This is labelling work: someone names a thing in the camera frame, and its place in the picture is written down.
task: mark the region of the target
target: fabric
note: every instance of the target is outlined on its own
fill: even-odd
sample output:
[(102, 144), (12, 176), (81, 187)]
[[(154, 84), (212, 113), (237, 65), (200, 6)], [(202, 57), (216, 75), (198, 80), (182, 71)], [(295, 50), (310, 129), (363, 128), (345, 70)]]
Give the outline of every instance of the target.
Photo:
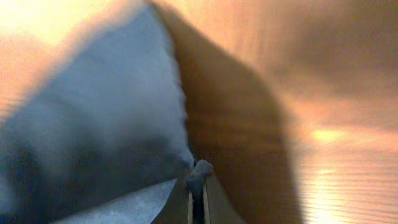
[(183, 102), (170, 37), (147, 7), (3, 124), (0, 212), (56, 220), (192, 170)]
[(153, 185), (54, 224), (148, 224), (163, 209), (176, 179)]

